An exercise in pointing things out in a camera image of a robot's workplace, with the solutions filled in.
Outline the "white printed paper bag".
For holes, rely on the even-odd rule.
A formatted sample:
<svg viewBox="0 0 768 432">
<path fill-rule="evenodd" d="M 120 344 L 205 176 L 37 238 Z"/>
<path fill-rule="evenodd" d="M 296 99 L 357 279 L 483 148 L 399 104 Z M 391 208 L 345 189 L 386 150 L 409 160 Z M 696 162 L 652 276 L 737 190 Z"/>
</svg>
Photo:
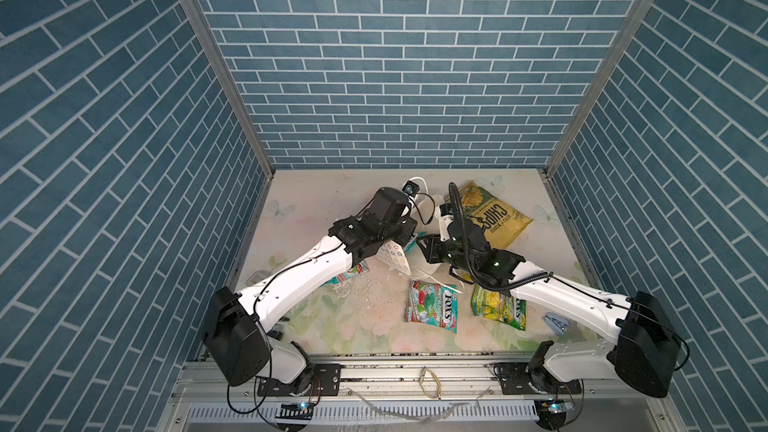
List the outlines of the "white printed paper bag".
<svg viewBox="0 0 768 432">
<path fill-rule="evenodd" d="M 379 249 L 375 258 L 386 265 L 390 271 L 408 276 L 413 280 L 450 287 L 461 294 L 464 286 L 448 285 L 434 277 L 440 263 L 428 262 L 427 255 L 421 248 L 421 245 L 424 247 L 428 245 L 429 237 L 432 235 L 437 236 L 438 246 L 442 243 L 435 212 L 444 203 L 443 197 L 431 195 L 427 181 L 420 176 L 414 176 L 408 180 L 413 180 L 421 187 L 421 192 L 415 198 L 408 197 L 409 205 L 404 212 L 405 217 L 417 220 L 414 236 L 405 248 L 401 248 L 394 242 L 387 243 Z"/>
</svg>

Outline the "yellow chips bag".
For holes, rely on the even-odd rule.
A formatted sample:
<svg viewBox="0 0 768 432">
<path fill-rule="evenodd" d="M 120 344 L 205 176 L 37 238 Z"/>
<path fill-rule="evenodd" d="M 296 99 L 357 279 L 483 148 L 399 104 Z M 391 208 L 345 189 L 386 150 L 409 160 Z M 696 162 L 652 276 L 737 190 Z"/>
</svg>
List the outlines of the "yellow chips bag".
<svg viewBox="0 0 768 432">
<path fill-rule="evenodd" d="M 474 181 L 460 189 L 460 196 L 465 216 L 483 229 L 493 248 L 507 249 L 533 222 Z"/>
</svg>

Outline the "green Fox's mint candy bag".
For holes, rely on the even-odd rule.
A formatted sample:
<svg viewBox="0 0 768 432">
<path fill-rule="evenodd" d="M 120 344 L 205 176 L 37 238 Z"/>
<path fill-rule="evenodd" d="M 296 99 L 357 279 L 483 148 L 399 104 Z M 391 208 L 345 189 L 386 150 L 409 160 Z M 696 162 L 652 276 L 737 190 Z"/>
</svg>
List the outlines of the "green Fox's mint candy bag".
<svg viewBox="0 0 768 432">
<path fill-rule="evenodd" d="M 366 264 L 366 262 L 363 261 L 355 265 L 354 267 L 350 268 L 349 270 L 332 277 L 326 282 L 326 285 L 339 285 L 345 281 L 356 278 L 368 271 L 369 271 L 369 267 Z"/>
</svg>

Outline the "green Fox's lemon candy bag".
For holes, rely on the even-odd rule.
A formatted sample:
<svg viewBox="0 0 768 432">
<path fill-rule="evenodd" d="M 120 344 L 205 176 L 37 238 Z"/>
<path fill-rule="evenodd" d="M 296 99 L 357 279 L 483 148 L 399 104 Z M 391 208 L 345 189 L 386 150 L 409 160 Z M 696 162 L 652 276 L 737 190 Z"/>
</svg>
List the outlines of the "green Fox's lemon candy bag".
<svg viewBox="0 0 768 432">
<path fill-rule="evenodd" d="M 492 292 L 476 285 L 471 296 L 471 309 L 475 317 L 500 322 L 525 331 L 527 302 L 500 292 Z"/>
</svg>

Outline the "teal snack packet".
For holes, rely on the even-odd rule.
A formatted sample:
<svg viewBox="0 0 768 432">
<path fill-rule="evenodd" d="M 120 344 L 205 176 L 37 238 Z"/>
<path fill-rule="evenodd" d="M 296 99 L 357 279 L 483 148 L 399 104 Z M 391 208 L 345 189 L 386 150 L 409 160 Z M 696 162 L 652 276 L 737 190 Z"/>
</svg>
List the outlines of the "teal snack packet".
<svg viewBox="0 0 768 432">
<path fill-rule="evenodd" d="M 445 329 L 458 329 L 459 292 L 440 284 L 412 280 L 408 288 L 405 321 Z"/>
</svg>

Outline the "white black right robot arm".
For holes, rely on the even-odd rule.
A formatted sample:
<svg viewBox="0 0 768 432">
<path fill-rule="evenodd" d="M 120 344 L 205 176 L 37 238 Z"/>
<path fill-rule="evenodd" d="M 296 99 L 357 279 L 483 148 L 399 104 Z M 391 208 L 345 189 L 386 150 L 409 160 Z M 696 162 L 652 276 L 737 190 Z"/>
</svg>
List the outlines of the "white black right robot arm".
<svg viewBox="0 0 768 432">
<path fill-rule="evenodd" d="M 574 345 L 542 342 L 526 367 L 534 390 L 553 393 L 574 381 L 620 380 L 646 396 L 667 396 L 684 345 L 653 295 L 628 297 L 580 285 L 492 247 L 467 220 L 416 243 L 428 263 L 465 271 L 489 292 L 542 305 L 597 334 L 595 341 Z"/>
</svg>

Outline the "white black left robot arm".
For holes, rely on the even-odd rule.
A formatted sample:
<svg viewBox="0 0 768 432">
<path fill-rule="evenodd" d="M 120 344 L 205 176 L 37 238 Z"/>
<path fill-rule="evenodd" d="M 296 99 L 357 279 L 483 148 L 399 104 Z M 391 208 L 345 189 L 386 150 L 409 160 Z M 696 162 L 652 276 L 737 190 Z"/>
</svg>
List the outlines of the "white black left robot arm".
<svg viewBox="0 0 768 432">
<path fill-rule="evenodd" d="M 272 339 L 268 332 L 296 304 L 382 246 L 407 245 L 417 226 L 411 207 L 419 191 L 411 181 L 400 189 L 379 188 L 360 212 L 335 221 L 327 235 L 290 265 L 237 292 L 223 287 L 212 295 L 201 340 L 230 386 L 256 377 L 299 390 L 307 386 L 310 365 L 302 349 Z"/>
</svg>

